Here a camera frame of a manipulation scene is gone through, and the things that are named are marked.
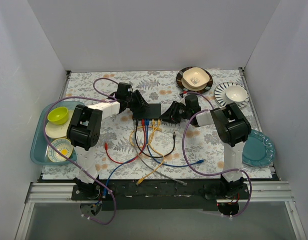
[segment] yellow patterned plate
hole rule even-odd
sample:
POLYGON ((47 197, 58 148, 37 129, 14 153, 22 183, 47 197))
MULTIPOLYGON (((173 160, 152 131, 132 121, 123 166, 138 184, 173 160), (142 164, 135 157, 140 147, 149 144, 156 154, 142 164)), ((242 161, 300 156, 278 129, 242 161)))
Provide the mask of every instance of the yellow patterned plate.
MULTIPOLYGON (((70 157, 70 155, 73 152, 73 146, 72 146, 71 142, 66 138, 56 139, 52 142, 52 145, 58 151, 60 151, 63 155, 65 155, 68 158, 70 157)), ((66 161, 66 159, 64 157, 62 157, 58 153, 56 153, 55 150, 53 150, 50 146, 48 147, 47 155, 48 155, 48 158, 50 159, 50 161, 55 162, 55 163, 66 161)))

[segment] blue tray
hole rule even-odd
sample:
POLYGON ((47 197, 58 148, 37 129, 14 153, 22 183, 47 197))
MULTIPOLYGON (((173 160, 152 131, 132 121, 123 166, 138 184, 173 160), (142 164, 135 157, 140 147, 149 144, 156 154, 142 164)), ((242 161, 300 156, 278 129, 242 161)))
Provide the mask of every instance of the blue tray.
MULTIPOLYGON (((49 160, 47 156, 48 145, 47 145, 46 139, 44 137, 44 132, 43 132, 44 127, 45 127, 44 118, 47 113, 47 110, 50 108, 52 104, 45 107, 45 109, 40 114, 40 118, 37 124, 32 148, 30 150, 30 158, 34 163, 39 164, 39 165, 66 165, 70 162, 69 161, 52 162, 49 160)), ((84 105, 83 103, 79 101, 62 101, 58 103, 56 106, 54 106, 53 109, 64 106, 64 107, 67 107, 68 110, 74 110, 78 104, 84 105)), ((73 153, 70 156, 70 159, 73 161, 77 161, 75 150, 73 150, 73 153)))

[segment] white bowl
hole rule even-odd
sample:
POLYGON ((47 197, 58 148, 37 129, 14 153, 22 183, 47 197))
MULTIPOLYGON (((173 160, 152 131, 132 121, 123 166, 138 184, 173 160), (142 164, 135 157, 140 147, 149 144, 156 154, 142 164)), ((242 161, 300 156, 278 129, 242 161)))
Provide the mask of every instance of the white bowl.
POLYGON ((248 97, 247 91, 238 85, 229 86, 225 90, 226 97, 233 103, 242 103, 248 97))
POLYGON ((192 67, 183 73, 182 83, 189 90, 203 89, 210 80, 209 75, 200 67, 192 67))

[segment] floral tablecloth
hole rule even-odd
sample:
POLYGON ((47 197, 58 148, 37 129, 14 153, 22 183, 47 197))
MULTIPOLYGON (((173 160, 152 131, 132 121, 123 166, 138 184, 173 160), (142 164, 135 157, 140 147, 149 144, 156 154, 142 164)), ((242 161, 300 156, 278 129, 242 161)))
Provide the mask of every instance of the floral tablecloth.
MULTIPOLYGON (((238 70, 208 70, 213 77, 213 86, 205 93, 205 96, 211 100, 215 107, 218 104, 214 98, 215 87, 222 82, 236 82, 244 85, 238 70)), ((102 99, 103 96, 93 90, 93 81, 96 78, 107 77, 118 82, 130 83, 133 89, 138 89, 148 103, 161 103, 162 113, 165 112, 172 101, 180 100, 182 90, 176 84, 177 71, 126 71, 126 72, 76 72, 72 73, 66 90, 66 96, 84 96, 89 98, 102 99)), ((112 93, 117 89, 117 85, 110 81, 98 81, 97 89, 105 93, 112 93)), ((91 101, 83 101, 86 105, 91 105, 91 101)), ((202 109, 209 109, 210 106, 202 97, 199 97, 202 109)), ((253 129, 257 129, 256 119, 250 104, 242 108, 242 112, 251 123, 253 129)), ((161 152, 168 153, 172 149, 172 133, 176 132, 175 151, 166 157, 170 165, 185 165, 183 158, 181 139, 186 122, 179 125, 162 124, 162 132, 155 133, 152 145, 161 152)), ((109 117, 102 121, 100 138, 95 146, 96 169, 99 172, 100 179, 107 179, 112 170, 117 166, 110 161, 104 149, 104 143, 108 143, 109 153, 112 158, 118 162, 125 162, 133 158, 136 154, 134 148, 129 143, 129 134, 133 130, 132 113, 129 110, 123 113, 109 117)), ((142 137, 142 131, 138 132, 139 138, 142 137)), ((186 134, 186 152, 189 160, 195 162, 205 159, 202 164, 196 164, 195 168, 203 173, 216 173, 223 168, 223 144, 217 135, 214 126, 203 126, 195 128, 190 126, 186 134)), ((152 159, 143 156, 152 167, 157 163, 152 159)), ((251 178, 271 178, 269 167, 252 168, 244 165, 243 169, 251 178)), ((170 175, 173 178, 197 179, 206 178, 194 173, 190 168, 162 166, 159 168, 162 173, 170 175)), ((44 166, 44 180, 63 180, 73 179, 78 175, 79 170, 72 164, 63 166, 44 166)), ((149 169, 138 159, 132 163, 120 167, 112 175, 111 179, 140 179, 149 173, 149 169)), ((152 174, 149 179, 160 179, 161 175, 152 174)))

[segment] white backdrop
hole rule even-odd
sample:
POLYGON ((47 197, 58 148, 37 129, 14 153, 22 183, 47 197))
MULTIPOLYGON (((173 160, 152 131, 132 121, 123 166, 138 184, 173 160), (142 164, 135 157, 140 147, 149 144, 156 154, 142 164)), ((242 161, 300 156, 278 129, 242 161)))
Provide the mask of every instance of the white backdrop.
POLYGON ((74 72, 236 69, 279 0, 28 0, 74 72))
POLYGON ((26 0, 0 0, 0 240, 15 238, 30 182, 38 118, 66 72, 26 0))
POLYGON ((282 0, 246 66, 264 132, 274 141, 308 239, 308 0, 282 0))

